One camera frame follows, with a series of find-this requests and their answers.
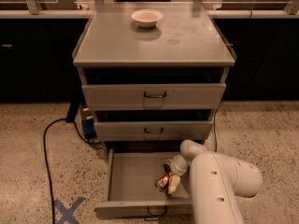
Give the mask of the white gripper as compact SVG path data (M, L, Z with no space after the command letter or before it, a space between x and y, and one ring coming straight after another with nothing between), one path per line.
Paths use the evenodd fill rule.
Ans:
M184 175L188 171L191 165L191 160L182 155L177 155L172 160L167 159L165 162L170 166L170 170L173 173L173 175L171 175L169 178L169 184L167 188L167 192L172 195L180 183L180 175Z

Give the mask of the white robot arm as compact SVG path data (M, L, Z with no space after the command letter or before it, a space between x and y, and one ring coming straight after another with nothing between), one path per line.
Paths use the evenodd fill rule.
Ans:
M182 141L180 153L170 161L170 173L170 194L183 175L189 176L195 224L245 224L235 198L253 197L263 185L257 166L192 140Z

